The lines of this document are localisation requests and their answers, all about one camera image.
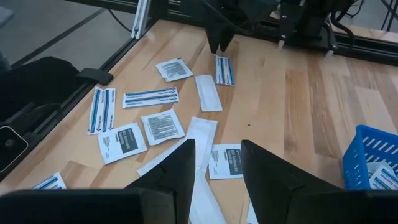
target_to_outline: blue basket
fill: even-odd
[[[367,162],[386,161],[398,173],[398,136],[370,128],[356,127],[356,135],[343,156],[344,185],[348,190],[369,189]]]

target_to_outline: wooden table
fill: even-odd
[[[398,68],[236,36],[227,51],[235,87],[217,86],[222,112],[202,113],[193,77],[166,83],[155,64],[182,57],[195,75],[214,74],[205,31],[159,21],[110,71],[116,88],[115,127],[174,108],[184,130],[192,116],[218,121],[214,144],[250,139],[306,171],[342,186],[340,159],[358,124],[398,128]],[[180,103],[122,109],[123,93],[176,86]],[[29,188],[61,172],[68,188],[123,188],[136,170],[177,142],[104,166],[96,136],[87,135],[93,91],[0,183],[0,192]],[[243,179],[211,180],[228,223],[245,223]]]

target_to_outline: black label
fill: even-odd
[[[243,174],[240,149],[225,149],[228,157],[229,173],[231,175]]]
[[[123,154],[138,149],[136,137],[131,128],[118,131],[118,137]]]

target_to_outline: gray floor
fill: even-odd
[[[380,0],[365,1],[359,15],[354,19],[345,17],[342,23],[380,29],[386,7]],[[99,10],[97,7],[64,0],[0,0],[0,5],[15,12],[13,20],[0,29],[0,49],[11,64]],[[354,13],[357,8],[353,6],[350,12]],[[131,27],[134,15],[115,13],[125,25]],[[394,20],[391,30],[398,32],[397,21]],[[78,69],[98,68],[129,37],[130,33],[108,11],[104,11],[35,59],[54,56],[68,60]]]
[[[358,6],[352,6],[348,12],[350,14],[354,14],[355,12],[357,12],[357,10]],[[361,12],[352,19],[350,19],[348,16],[345,16],[341,20],[341,23],[346,25],[355,25],[355,26],[367,27],[379,30],[383,24],[383,20],[384,17],[386,16],[386,13],[387,13],[387,8],[383,5],[383,3],[380,0],[364,0],[364,5],[362,7]],[[391,25],[391,32],[398,32],[398,22],[395,19],[393,20]]]

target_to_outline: black cable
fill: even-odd
[[[361,3],[359,4],[358,11],[356,11],[354,14],[346,13],[347,16],[350,16],[350,18],[353,18],[354,16],[358,15],[359,12],[361,12],[362,6],[364,4],[364,0],[361,0]]]
[[[383,30],[384,29],[384,25],[386,25],[386,22],[387,22],[387,19],[388,19],[388,15],[390,14],[390,9],[392,8],[392,3],[393,2],[394,2],[394,0],[391,0],[390,5],[389,5],[389,7],[387,9],[386,17],[384,18],[384,21],[383,21],[383,25],[381,26],[381,30]]]
[[[338,22],[347,14],[347,12],[351,8],[351,6],[352,6],[352,4],[348,4],[346,6],[346,8],[344,10],[342,10],[342,12],[338,15],[338,17],[336,19]]]
[[[113,14],[112,10],[107,9],[109,13],[112,15],[113,19],[115,19],[125,30],[129,31],[130,33],[132,32],[131,29],[127,28],[116,16]]]
[[[235,30],[237,30],[243,34],[253,34],[254,33],[254,31],[248,31],[248,30],[238,27],[236,24],[231,22],[227,17],[225,17],[222,13],[220,13],[220,11],[218,11],[210,3],[208,3],[207,0],[201,0],[201,1],[203,4],[205,4],[211,10],[213,10],[213,12],[215,12],[218,15],[218,17],[220,17],[222,20],[224,20],[226,23],[228,23],[231,27],[234,27]]]
[[[336,20],[336,11],[331,13],[330,22],[333,25],[335,25],[335,27],[337,27],[337,28],[339,28],[342,31],[347,33],[347,35],[351,38],[351,44],[349,45],[349,47],[352,49],[354,47],[354,44],[355,44],[355,35],[349,28],[345,27],[343,24],[339,23]]]

